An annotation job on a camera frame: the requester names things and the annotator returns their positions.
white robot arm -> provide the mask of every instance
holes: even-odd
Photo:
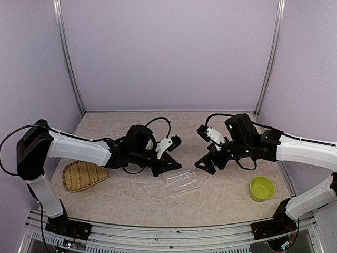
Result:
[[[212,144],[208,147],[208,154],[199,159],[195,166],[215,174],[214,167],[224,169],[229,160],[235,160],[242,169],[248,169],[242,167],[239,160],[250,157],[255,164],[251,170],[256,169],[257,159],[263,159],[306,163],[332,171],[332,174],[316,187],[282,201],[273,220],[254,223],[254,237],[262,239],[289,232],[290,228],[295,229],[294,221],[300,216],[337,200],[337,143],[304,139],[271,127],[258,134],[254,124],[259,125],[252,122],[247,114],[230,117],[225,121],[225,125],[232,141],[224,137],[225,143],[219,141],[219,132],[215,134],[216,130],[211,127],[200,126],[198,134],[205,141],[212,141]]]
[[[147,149],[150,140],[153,147]],[[87,240],[91,225],[68,219],[61,200],[57,198],[45,174],[43,168],[45,159],[68,158],[111,169],[124,168],[132,163],[141,168],[150,167],[153,176],[157,177],[166,171],[181,168],[181,165],[167,153],[180,144],[181,140],[177,136],[171,138],[167,136],[157,143],[152,131],[143,125],[131,126],[126,136],[117,140],[110,138],[92,140],[61,132],[48,126],[47,121],[39,120],[17,144],[15,176],[20,176],[27,183],[31,194],[42,204],[49,217],[47,231]]]

green bowl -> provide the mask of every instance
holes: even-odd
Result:
[[[256,177],[250,183],[250,194],[256,201],[269,200],[275,194],[275,186],[268,178]]]

purple backdrop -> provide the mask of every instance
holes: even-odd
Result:
[[[277,2],[63,1],[86,109],[253,111]]]
[[[0,140],[12,130],[44,118],[65,131],[80,121],[63,61],[52,1],[1,1]],[[16,172],[16,141],[1,151],[4,166]],[[48,162],[48,174],[57,160]],[[0,171],[1,252],[13,252],[33,199],[26,184]]]
[[[337,1],[287,1],[263,123],[307,138],[337,141]],[[331,171],[285,164],[299,194]],[[337,249],[337,203],[315,211],[328,252]]]

table surface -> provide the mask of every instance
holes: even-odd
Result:
[[[178,135],[182,144],[170,155],[183,169],[194,169],[194,163],[207,154],[206,143],[196,129],[205,123],[210,112],[120,112],[87,113],[80,122],[76,134],[87,138],[124,136],[134,124],[146,124],[149,120],[165,116],[172,125],[171,136]],[[223,135],[229,135],[224,125],[225,117],[210,120]],[[149,126],[157,140],[165,137],[165,121]],[[240,169],[235,162],[228,162],[224,170],[210,175],[195,169],[199,188],[170,196],[161,178],[152,176],[150,168],[130,175],[122,169],[108,170],[110,177],[81,192],[67,192],[62,183],[62,171],[72,162],[61,159],[51,184],[61,198],[70,217],[116,225],[146,227],[198,227],[259,220],[271,217],[279,203],[289,197],[280,168],[276,163],[258,161],[255,171]],[[242,164],[252,166],[246,159]],[[249,183],[257,176],[271,179],[275,184],[275,196],[265,202],[256,202],[249,195]]]

clear plastic container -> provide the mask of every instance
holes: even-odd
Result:
[[[170,196],[177,196],[199,188],[196,173],[193,170],[171,170],[163,174]]]

